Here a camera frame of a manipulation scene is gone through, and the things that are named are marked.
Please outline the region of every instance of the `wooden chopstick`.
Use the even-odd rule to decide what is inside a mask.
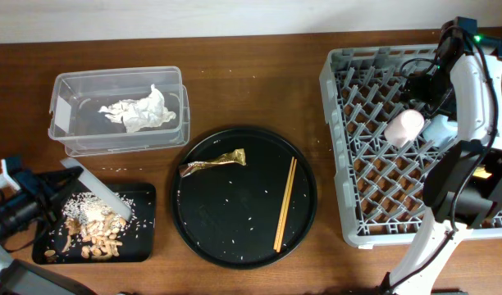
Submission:
[[[286,191],[284,192],[284,200],[282,202],[281,214],[278,220],[278,227],[276,229],[275,249],[276,252],[281,251],[282,239],[284,237],[285,220],[287,218],[287,211],[290,207],[291,190],[293,188],[294,173],[297,167],[297,159],[291,159],[290,173],[288,175],[287,183],[285,184]]]
[[[290,208],[291,189],[293,188],[294,171],[296,170],[296,168],[297,168],[297,159],[294,159],[293,173],[291,173],[290,190],[287,192],[287,200],[285,202],[284,219],[282,221],[282,226],[281,226],[281,237],[278,239],[278,247],[276,247],[276,252],[280,252],[282,247],[282,239],[284,238],[285,220],[287,219],[287,210]]]
[[[290,190],[290,180],[291,180],[291,173],[293,173],[293,163],[294,163],[294,157],[291,157],[290,172],[288,173],[287,180],[285,182],[284,198],[282,198],[281,213],[280,216],[278,217],[278,226],[276,227],[275,243],[273,244],[273,249],[275,250],[278,248],[279,239],[281,236],[281,226],[282,226],[282,220],[284,219],[284,209],[286,206],[285,200],[287,199],[287,192]]]

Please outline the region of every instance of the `wire basket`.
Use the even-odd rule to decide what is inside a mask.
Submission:
[[[326,123],[335,153],[335,189],[345,241],[360,248],[411,243],[425,205],[427,173],[454,144],[440,147],[422,136],[396,148],[386,142],[387,123],[405,109],[424,111],[425,104],[402,103],[405,61],[432,59],[437,45],[332,50],[320,74]],[[415,61],[408,72],[430,64]],[[426,120],[424,129],[430,124]],[[502,238],[502,210],[473,231],[473,239]]]

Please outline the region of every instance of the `wooden table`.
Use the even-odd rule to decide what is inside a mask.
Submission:
[[[502,29],[486,32],[502,37]],[[0,45],[0,159],[21,154],[36,172],[61,169],[66,156],[62,144],[47,135],[58,74],[173,65],[180,67],[189,93],[188,147],[80,158],[104,182],[149,182],[157,188],[153,256],[142,263],[45,267],[100,294],[348,293],[378,285],[407,247],[359,250],[342,239],[318,75],[334,48],[436,43],[438,37],[438,30],[415,30]],[[176,232],[167,205],[181,153],[211,130],[231,125],[262,126],[286,137],[307,157],[317,179],[317,217],[308,236],[284,260],[257,270],[223,269],[198,257]],[[32,234],[15,236],[9,247]],[[30,248],[14,257],[31,261]],[[435,287],[502,294],[502,239],[462,243]]]

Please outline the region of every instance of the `round plate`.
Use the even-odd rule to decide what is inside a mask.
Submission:
[[[229,164],[181,178],[171,191],[173,220],[193,251],[220,266],[251,269],[289,254],[309,231],[317,186],[302,153],[277,134],[235,128],[204,139],[181,161],[206,161],[243,148],[246,166]],[[298,160],[280,253],[273,250],[291,157]]]

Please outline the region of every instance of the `crumpled tissue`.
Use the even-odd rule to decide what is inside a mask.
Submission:
[[[176,113],[167,110],[164,102],[163,94],[152,84],[148,97],[120,100],[109,107],[101,107],[98,112],[108,113],[105,116],[112,123],[123,123],[127,133],[132,133],[144,127],[158,127],[175,119]]]

